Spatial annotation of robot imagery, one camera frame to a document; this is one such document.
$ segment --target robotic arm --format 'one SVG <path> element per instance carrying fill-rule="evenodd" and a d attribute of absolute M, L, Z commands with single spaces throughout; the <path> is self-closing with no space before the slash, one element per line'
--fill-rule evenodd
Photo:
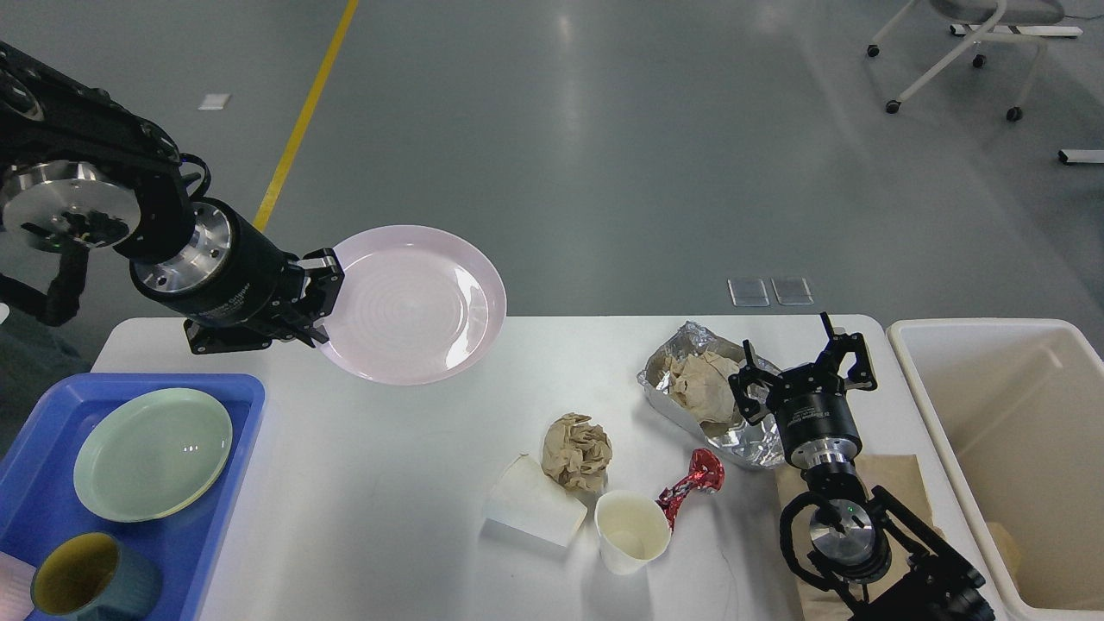
<path fill-rule="evenodd" d="M 837 331 L 826 313 L 820 318 L 828 345 L 816 361 L 774 375 L 755 365 L 752 344 L 745 340 L 747 365 L 729 378 L 736 408 L 749 423 L 774 413 L 786 461 L 800 469 L 808 484 L 808 492 L 782 511 L 786 565 L 809 585 L 836 591 L 852 621 L 991 621 L 992 609 L 977 591 L 985 585 L 977 569 L 888 491 L 874 487 L 867 495 L 854 470 L 862 441 L 847 391 L 874 390 L 878 382 L 862 335 Z M 854 364 L 840 377 L 848 355 Z M 753 387 L 767 391 L 765 408 L 749 394 Z M 808 507 L 815 507 L 807 530 L 813 570 L 794 552 L 794 519 Z M 892 561 L 889 537 L 907 551 L 910 570 L 870 601 L 867 586 L 882 579 Z M 852 594 L 852 586 L 862 590 L 861 599 Z"/>
<path fill-rule="evenodd" d="M 142 295 L 188 317 L 194 354 L 328 340 L 315 324 L 344 277 L 331 249 L 280 251 L 206 196 L 206 165 L 164 130 L 3 42 L 0 175 L 0 232 L 61 254 L 45 294 L 0 275 L 0 301 L 39 320 L 75 315 L 88 251 L 112 246 Z"/>

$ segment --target pink plate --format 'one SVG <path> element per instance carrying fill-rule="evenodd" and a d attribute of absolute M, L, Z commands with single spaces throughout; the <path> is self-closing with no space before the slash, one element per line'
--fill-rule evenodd
<path fill-rule="evenodd" d="M 438 381 L 476 364 L 502 328 L 502 278 L 452 233 L 382 227 L 333 251 L 346 280 L 320 349 L 350 373 L 399 386 Z"/>

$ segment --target red candy wrapper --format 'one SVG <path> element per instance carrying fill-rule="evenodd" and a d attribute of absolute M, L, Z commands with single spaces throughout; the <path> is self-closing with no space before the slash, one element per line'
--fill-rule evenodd
<path fill-rule="evenodd" d="M 679 513 L 682 501 L 690 492 L 701 490 L 707 494 L 715 494 L 721 485 L 724 485 L 724 466 L 721 465 L 721 460 L 707 449 L 694 449 L 693 456 L 690 457 L 690 474 L 664 490 L 656 503 L 664 509 L 671 530 L 675 530 L 675 515 Z"/>

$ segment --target gray floor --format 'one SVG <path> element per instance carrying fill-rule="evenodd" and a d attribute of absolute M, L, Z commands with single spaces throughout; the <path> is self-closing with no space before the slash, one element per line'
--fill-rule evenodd
<path fill-rule="evenodd" d="M 1102 0 L 1066 0 L 1072 14 Z M 252 217 L 344 3 L 0 2 L 0 39 L 161 124 Z M 958 40 L 898 2 L 364 0 L 267 229 L 306 252 L 392 223 L 449 230 L 513 315 L 1058 317 L 1104 347 L 1104 19 L 1052 40 L 1018 124 L 1020 46 L 987 44 L 883 106 Z M 232 93 L 198 112 L 204 93 Z M 166 315 L 93 257 L 61 335 L 96 356 Z M 0 239 L 0 272 L 53 257 Z M 725 280 L 809 278 L 814 307 L 737 309 Z"/>

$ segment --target blue tray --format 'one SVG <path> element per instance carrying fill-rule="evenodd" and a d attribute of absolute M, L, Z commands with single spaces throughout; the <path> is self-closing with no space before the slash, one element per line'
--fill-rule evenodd
<path fill-rule="evenodd" d="M 73 490 L 81 445 L 115 408 L 172 387 L 202 390 L 230 412 L 234 448 L 219 478 L 198 501 L 162 519 L 119 524 L 92 514 Z M 57 382 L 42 396 L 0 462 L 0 551 L 38 567 L 70 537 L 110 533 L 161 570 L 161 598 L 147 620 L 198 618 L 257 438 L 264 400 L 264 387 L 246 375 L 84 373 Z M 54 618 L 36 610 L 29 619 Z"/>

